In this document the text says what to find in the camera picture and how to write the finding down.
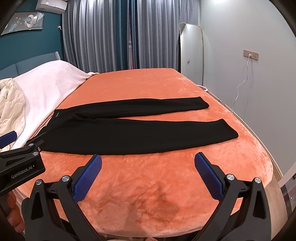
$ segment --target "white cable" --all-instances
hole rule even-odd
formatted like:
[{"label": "white cable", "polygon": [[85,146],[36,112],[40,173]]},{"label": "white cable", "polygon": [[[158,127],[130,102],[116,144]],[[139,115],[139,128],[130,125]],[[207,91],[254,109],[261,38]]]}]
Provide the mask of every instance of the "white cable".
[{"label": "white cable", "polygon": [[248,63],[249,63],[249,59],[252,57],[252,55],[251,54],[249,54],[249,57],[248,57],[248,60],[247,60],[247,73],[246,73],[246,75],[247,75],[247,78],[237,87],[237,97],[235,98],[235,100],[234,100],[234,103],[233,103],[233,106],[232,106],[232,108],[231,108],[231,113],[233,113],[233,108],[234,108],[234,104],[235,104],[235,102],[236,102],[236,100],[237,100],[237,98],[239,97],[239,87],[244,83],[244,82],[246,82],[247,80],[248,80]]}]

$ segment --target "power outlet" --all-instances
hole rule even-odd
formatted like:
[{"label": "power outlet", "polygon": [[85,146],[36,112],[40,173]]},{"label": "power outlet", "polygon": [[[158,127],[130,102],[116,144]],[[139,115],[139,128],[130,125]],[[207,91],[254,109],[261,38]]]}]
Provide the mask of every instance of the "power outlet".
[{"label": "power outlet", "polygon": [[259,59],[259,54],[258,53],[255,53],[255,52],[252,52],[252,51],[249,51],[249,50],[244,50],[244,57],[249,57],[249,54],[252,55],[251,59],[254,59],[254,60],[258,60]]},{"label": "power outlet", "polygon": [[244,50],[244,56],[245,57],[249,57],[249,54],[252,54],[253,55],[253,52],[252,51],[249,51],[249,50]]},{"label": "power outlet", "polygon": [[258,59],[259,59],[259,54],[253,52],[253,54],[252,54],[252,59],[254,59],[254,60],[258,60]]}]

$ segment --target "bed headboard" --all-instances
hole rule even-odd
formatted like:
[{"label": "bed headboard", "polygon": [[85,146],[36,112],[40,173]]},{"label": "bed headboard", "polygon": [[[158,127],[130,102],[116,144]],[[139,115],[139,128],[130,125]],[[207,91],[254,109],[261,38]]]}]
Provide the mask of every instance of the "bed headboard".
[{"label": "bed headboard", "polygon": [[39,65],[42,65],[44,63],[54,61],[54,60],[60,60],[60,56],[58,52],[54,53],[48,53],[43,54],[39,56],[35,56],[23,61],[20,61],[16,64],[12,64],[5,69],[0,71],[0,80],[6,79],[6,78],[14,78],[21,74],[24,74],[31,69],[36,68]]}]

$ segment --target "pant leg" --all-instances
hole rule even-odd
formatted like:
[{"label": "pant leg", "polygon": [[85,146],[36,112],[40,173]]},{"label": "pant leg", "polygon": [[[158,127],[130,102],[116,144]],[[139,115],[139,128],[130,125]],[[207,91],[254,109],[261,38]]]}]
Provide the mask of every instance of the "pant leg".
[{"label": "pant leg", "polygon": [[237,137],[238,133],[223,119],[178,122],[73,116],[45,133],[41,149],[74,154],[146,154],[205,146]]},{"label": "pant leg", "polygon": [[201,110],[209,107],[201,97],[177,99],[128,99],[106,101],[57,109],[48,126],[61,123],[73,115],[84,118],[121,118],[135,116],[161,115],[190,110]]}]

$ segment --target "blue gripper pad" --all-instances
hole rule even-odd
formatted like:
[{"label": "blue gripper pad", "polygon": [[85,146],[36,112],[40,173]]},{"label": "blue gripper pad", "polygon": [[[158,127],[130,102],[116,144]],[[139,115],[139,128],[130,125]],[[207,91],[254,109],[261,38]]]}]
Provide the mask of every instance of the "blue gripper pad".
[{"label": "blue gripper pad", "polygon": [[17,140],[17,133],[15,131],[9,132],[0,137],[0,149],[8,146]]},{"label": "blue gripper pad", "polygon": [[77,204],[85,199],[89,189],[102,168],[102,158],[96,155],[73,185],[73,200]]},{"label": "blue gripper pad", "polygon": [[216,200],[223,200],[224,199],[224,186],[220,178],[217,176],[215,171],[212,169],[212,167],[218,167],[215,165],[212,165],[208,159],[203,155],[202,152],[199,152],[194,157],[194,164],[195,168],[200,174],[203,182],[205,183],[207,189],[209,190],[211,196],[213,199]]}]

